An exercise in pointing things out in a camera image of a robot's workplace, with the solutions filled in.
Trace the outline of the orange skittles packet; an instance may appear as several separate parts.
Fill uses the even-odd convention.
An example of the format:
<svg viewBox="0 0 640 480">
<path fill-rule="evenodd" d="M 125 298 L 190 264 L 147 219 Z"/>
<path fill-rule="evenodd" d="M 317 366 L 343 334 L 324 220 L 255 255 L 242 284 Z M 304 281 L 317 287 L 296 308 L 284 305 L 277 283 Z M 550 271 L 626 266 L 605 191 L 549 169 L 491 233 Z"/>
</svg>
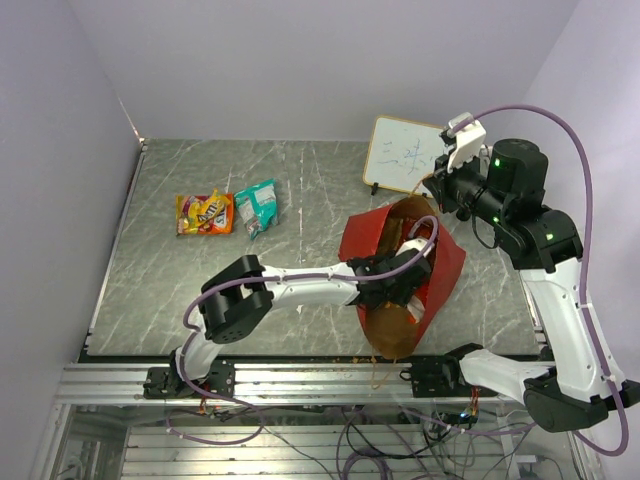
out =
<svg viewBox="0 0 640 480">
<path fill-rule="evenodd" d="M 412 296 L 406 305 L 406 310 L 409 312 L 410 321 L 413 324 L 419 324 L 424 317 L 425 307 L 424 304 L 417 296 Z"/>
</svg>

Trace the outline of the red paper bag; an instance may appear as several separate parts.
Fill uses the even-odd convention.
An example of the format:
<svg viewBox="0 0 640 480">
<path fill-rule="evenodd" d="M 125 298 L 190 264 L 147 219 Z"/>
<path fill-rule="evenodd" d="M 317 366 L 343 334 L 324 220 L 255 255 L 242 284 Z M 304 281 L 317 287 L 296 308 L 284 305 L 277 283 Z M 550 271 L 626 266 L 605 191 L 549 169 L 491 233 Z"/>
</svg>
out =
<svg viewBox="0 0 640 480">
<path fill-rule="evenodd" d="M 396 252 L 377 255 L 377 245 L 387 216 L 404 219 L 403 235 L 399 247 L 407 240 L 425 238 L 433 243 L 427 257 L 409 252 L 400 256 Z M 461 276 L 466 252 L 456 244 L 444 227 L 436 210 L 423 196 L 407 196 L 393 204 L 349 217 L 342 235 L 338 257 L 353 270 L 358 280 L 358 296 L 352 302 L 363 334 L 373 352 L 382 358 L 397 362 L 414 354 L 418 344 L 436 314 L 448 301 Z M 419 287 L 417 296 L 425 307 L 423 320 L 419 324 L 410 321 L 406 306 L 387 302 L 381 306 L 359 304 L 359 267 L 378 263 L 385 259 L 406 259 L 407 263 L 389 273 L 375 275 L 371 280 L 380 280 L 402 273 L 419 259 L 427 259 L 431 265 L 430 279 Z"/>
</svg>

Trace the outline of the teal snack packet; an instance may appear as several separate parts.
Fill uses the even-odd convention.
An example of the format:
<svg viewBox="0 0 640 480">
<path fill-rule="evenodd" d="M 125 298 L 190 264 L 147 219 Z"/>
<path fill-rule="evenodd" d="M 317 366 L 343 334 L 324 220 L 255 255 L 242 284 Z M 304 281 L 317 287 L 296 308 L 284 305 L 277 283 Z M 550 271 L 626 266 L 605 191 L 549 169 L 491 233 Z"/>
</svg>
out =
<svg viewBox="0 0 640 480">
<path fill-rule="evenodd" d="M 269 179 L 234 194 L 235 207 L 251 240 L 278 224 L 275 185 L 275 180 Z"/>
</svg>

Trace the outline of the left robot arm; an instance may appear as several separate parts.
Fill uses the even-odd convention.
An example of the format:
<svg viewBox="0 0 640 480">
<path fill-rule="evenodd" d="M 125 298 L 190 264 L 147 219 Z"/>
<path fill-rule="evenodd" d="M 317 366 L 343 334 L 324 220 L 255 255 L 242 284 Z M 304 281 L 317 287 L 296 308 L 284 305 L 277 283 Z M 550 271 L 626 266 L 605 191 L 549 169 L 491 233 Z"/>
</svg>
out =
<svg viewBox="0 0 640 480">
<path fill-rule="evenodd" d="M 187 340 L 172 352 L 168 366 L 148 371 L 143 396 L 232 398 L 234 372 L 216 358 L 270 312 L 307 304 L 405 307 L 431 273 L 426 255 L 415 247 L 312 269 L 275 268 L 245 255 L 202 286 L 183 315 Z"/>
</svg>

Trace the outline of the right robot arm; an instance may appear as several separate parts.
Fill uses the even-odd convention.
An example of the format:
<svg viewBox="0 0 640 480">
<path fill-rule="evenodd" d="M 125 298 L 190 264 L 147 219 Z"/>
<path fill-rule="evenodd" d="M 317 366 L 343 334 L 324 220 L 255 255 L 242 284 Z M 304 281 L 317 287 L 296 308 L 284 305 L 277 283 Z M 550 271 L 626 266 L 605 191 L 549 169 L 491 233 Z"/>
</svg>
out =
<svg viewBox="0 0 640 480">
<path fill-rule="evenodd" d="M 639 384 L 618 369 L 581 289 L 586 249 L 577 227 L 543 203 L 547 156 L 521 139 L 498 141 L 486 170 L 478 155 L 460 166 L 453 155 L 437 157 L 422 183 L 441 212 L 492 228 L 493 245 L 518 272 L 553 361 L 521 362 L 467 344 L 445 355 L 442 387 L 455 396 L 473 386 L 507 396 L 548 432 L 586 429 L 637 405 Z"/>
</svg>

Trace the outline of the brown snack packet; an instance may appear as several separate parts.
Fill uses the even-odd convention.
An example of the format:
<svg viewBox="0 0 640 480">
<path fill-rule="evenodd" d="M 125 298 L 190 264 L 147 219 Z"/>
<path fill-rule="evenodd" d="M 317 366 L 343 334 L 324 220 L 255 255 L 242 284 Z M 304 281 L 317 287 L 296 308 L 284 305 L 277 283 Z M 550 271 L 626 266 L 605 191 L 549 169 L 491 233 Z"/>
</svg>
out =
<svg viewBox="0 0 640 480">
<path fill-rule="evenodd" d="M 378 240 L 377 255 L 395 252 L 402 240 L 404 219 L 387 216 Z"/>
</svg>

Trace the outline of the small whiteboard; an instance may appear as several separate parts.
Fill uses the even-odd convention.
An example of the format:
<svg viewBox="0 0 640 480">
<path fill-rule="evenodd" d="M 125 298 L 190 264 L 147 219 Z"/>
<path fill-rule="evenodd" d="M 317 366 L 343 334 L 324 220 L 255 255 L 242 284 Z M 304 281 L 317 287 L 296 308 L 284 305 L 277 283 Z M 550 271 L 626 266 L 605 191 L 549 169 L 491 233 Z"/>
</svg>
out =
<svg viewBox="0 0 640 480">
<path fill-rule="evenodd" d="M 380 115 L 374 122 L 363 182 L 371 195 L 380 190 L 429 196 L 422 184 L 445 153 L 441 126 Z"/>
</svg>

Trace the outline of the aluminium frame rail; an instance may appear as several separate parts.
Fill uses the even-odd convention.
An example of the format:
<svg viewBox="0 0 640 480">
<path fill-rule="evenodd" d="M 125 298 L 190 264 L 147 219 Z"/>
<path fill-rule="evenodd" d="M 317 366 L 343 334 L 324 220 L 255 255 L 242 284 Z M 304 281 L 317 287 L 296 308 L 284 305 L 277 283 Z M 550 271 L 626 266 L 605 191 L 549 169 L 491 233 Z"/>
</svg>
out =
<svg viewBox="0 0 640 480">
<path fill-rule="evenodd" d="M 414 363 L 256 363 L 238 359 L 218 361 L 206 391 L 256 406 L 424 404 L 431 399 L 461 402 L 474 393 L 482 400 L 504 400 L 486 387 L 449 387 L 429 364 Z M 74 405 L 129 406 L 138 404 L 195 405 L 201 395 L 188 387 L 172 393 L 164 364 L 81 363 L 67 366 L 54 399 Z"/>
</svg>

